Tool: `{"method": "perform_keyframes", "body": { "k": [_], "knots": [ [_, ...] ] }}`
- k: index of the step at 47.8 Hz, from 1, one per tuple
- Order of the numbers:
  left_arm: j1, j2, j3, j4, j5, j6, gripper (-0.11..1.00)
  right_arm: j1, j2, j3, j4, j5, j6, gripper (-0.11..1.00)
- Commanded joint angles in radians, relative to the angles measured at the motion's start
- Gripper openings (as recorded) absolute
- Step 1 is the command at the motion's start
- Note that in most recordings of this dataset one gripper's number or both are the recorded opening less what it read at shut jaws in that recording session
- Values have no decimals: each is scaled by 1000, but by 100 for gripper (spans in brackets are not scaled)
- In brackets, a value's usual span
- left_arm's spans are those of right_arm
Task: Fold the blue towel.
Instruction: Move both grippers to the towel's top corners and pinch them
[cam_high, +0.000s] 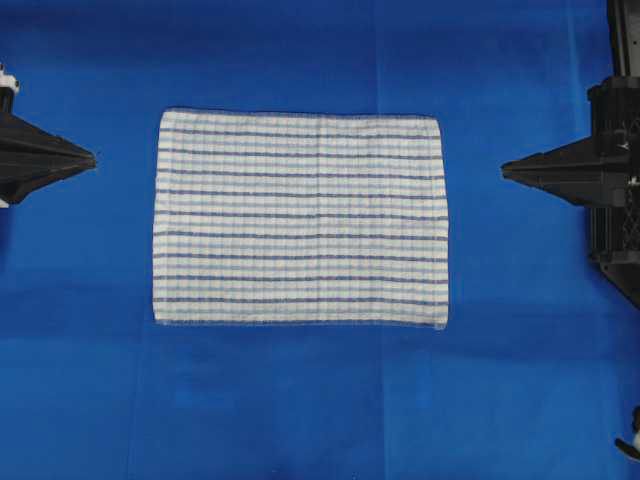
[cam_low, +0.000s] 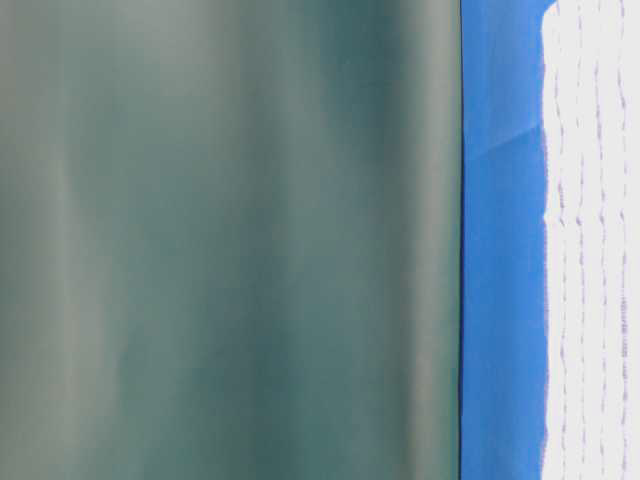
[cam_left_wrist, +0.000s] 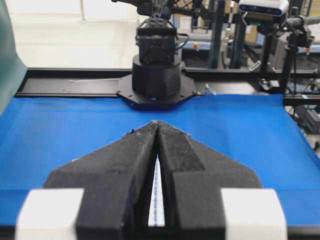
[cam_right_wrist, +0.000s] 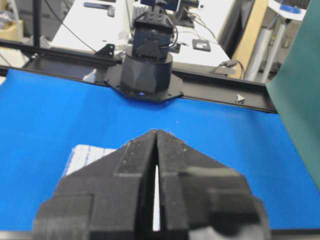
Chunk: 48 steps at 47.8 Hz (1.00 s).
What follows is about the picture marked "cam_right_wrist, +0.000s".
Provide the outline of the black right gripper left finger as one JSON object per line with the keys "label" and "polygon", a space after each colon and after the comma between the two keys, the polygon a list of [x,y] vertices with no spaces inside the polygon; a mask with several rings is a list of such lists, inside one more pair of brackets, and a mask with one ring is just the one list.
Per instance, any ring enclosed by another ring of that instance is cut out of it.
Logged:
{"label": "black right gripper left finger", "polygon": [[139,240],[153,228],[155,144],[151,130],[64,176],[41,204],[34,240]]}

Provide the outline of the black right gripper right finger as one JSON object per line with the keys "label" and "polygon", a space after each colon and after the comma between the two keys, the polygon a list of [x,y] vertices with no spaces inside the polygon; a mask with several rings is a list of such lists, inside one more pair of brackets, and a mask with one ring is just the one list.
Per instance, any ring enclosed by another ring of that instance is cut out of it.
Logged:
{"label": "black right gripper right finger", "polygon": [[168,240],[269,240],[263,202],[234,169],[156,133],[161,225]]}

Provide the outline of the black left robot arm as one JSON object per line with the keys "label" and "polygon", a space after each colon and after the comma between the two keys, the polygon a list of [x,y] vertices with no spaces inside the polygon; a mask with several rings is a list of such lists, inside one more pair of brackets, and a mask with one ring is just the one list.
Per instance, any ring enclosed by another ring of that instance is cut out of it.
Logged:
{"label": "black left robot arm", "polygon": [[121,63],[108,68],[104,81],[123,96],[138,101],[164,102],[183,96],[183,81],[172,73],[170,48],[178,34],[167,11],[179,0],[142,0],[146,12],[134,18],[132,45]]}

